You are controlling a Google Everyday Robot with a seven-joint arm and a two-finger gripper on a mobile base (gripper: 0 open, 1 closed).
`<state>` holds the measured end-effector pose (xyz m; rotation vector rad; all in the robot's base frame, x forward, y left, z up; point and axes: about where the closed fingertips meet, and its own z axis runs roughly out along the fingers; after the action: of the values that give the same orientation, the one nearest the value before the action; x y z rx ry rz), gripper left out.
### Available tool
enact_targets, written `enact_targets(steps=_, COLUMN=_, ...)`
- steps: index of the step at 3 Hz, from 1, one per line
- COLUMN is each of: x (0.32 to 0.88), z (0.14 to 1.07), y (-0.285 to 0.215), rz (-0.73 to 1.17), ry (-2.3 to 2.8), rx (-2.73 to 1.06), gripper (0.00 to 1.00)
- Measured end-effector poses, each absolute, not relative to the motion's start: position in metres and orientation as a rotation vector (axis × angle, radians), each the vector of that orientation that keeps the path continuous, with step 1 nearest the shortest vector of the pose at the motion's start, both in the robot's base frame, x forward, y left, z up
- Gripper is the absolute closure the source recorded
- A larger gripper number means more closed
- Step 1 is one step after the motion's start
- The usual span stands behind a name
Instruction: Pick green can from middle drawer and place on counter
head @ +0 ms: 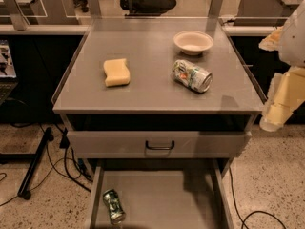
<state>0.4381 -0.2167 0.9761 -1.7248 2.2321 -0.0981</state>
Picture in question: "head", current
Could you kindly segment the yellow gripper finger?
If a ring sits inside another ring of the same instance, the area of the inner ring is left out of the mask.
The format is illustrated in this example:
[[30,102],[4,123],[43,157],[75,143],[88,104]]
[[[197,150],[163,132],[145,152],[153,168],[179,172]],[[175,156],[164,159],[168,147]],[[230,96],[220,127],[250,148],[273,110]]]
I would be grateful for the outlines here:
[[259,44],[258,47],[265,51],[277,51],[279,48],[279,41],[281,37],[282,27],[278,27],[275,31],[265,37]]
[[260,128],[267,132],[279,130],[304,102],[305,69],[291,67],[285,73],[275,73],[259,122]]

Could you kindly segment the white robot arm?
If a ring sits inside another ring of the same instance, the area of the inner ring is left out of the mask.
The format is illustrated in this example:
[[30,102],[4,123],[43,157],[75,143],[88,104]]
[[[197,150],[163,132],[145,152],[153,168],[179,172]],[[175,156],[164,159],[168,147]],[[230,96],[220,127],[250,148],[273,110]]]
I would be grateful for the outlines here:
[[275,132],[305,102],[305,1],[259,47],[278,51],[279,59],[290,66],[274,74],[259,122],[261,129]]

